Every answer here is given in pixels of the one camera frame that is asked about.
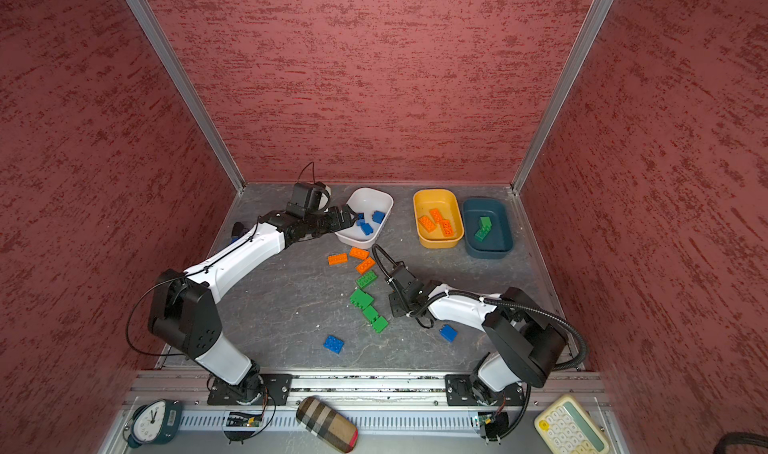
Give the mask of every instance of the textured wallpaper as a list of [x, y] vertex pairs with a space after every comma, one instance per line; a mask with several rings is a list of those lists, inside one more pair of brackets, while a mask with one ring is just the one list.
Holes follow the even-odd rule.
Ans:
[[128, 309], [206, 255], [234, 190], [123, 0], [0, 12], [0, 452], [94, 452], [154, 364]]
[[510, 182], [592, 0], [149, 0], [246, 180]]
[[616, 0], [524, 186], [633, 454], [768, 435], [767, 95], [768, 0]]

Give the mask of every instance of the table surface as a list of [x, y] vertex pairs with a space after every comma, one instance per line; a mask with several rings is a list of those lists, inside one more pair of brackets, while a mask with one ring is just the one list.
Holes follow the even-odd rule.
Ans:
[[[331, 205], [346, 202], [361, 185], [332, 184]], [[421, 280], [439, 279], [457, 289], [478, 293], [504, 292], [510, 286], [523, 289], [547, 310], [552, 298], [534, 274], [525, 247], [522, 229], [515, 225], [509, 202], [510, 190], [504, 187], [446, 187], [461, 204], [471, 197], [500, 200], [506, 207], [514, 235], [514, 249], [501, 260], [470, 257], [464, 240], [451, 249], [427, 249], [418, 242], [413, 215], [413, 195], [420, 187], [366, 186], [383, 190], [395, 200], [377, 242], [395, 260], [404, 260]], [[249, 184], [230, 212], [215, 247], [230, 241], [231, 225], [240, 221], [247, 228], [270, 210], [285, 209], [292, 184]], [[389, 286], [378, 267], [379, 279], [365, 288], [373, 296], [374, 307], [389, 321], [377, 334], [349, 298], [359, 277], [357, 259], [328, 266], [327, 257], [350, 252], [334, 234], [294, 244], [264, 261], [234, 286], [218, 304], [225, 335], [247, 356], [262, 366], [276, 369], [356, 369], [356, 370], [471, 370], [494, 347], [485, 333], [453, 323], [437, 321], [430, 330], [414, 319], [393, 319], [389, 309]], [[448, 324], [458, 334], [452, 344], [439, 334]], [[322, 343], [332, 334], [344, 341], [340, 354]], [[194, 364], [171, 357], [167, 366]]]

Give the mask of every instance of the yellow calculator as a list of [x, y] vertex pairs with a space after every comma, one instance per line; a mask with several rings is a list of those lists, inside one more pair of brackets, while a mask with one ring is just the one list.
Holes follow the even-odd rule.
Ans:
[[554, 454], [606, 454], [610, 451], [608, 439], [570, 394], [543, 411], [535, 425]]

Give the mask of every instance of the dark blue bin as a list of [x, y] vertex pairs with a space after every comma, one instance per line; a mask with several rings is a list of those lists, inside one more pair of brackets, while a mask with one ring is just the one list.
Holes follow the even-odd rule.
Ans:
[[[475, 239], [475, 232], [480, 229], [480, 218], [491, 219], [491, 232], [483, 242]], [[512, 229], [504, 204], [495, 199], [470, 198], [462, 204], [464, 219], [464, 245], [467, 254], [478, 259], [501, 259], [512, 250]]]

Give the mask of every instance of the teal alarm clock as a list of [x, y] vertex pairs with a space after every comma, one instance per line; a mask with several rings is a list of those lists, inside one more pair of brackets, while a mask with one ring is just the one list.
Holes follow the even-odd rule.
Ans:
[[134, 411], [128, 445], [165, 444], [176, 436], [181, 423], [181, 402], [158, 399]]

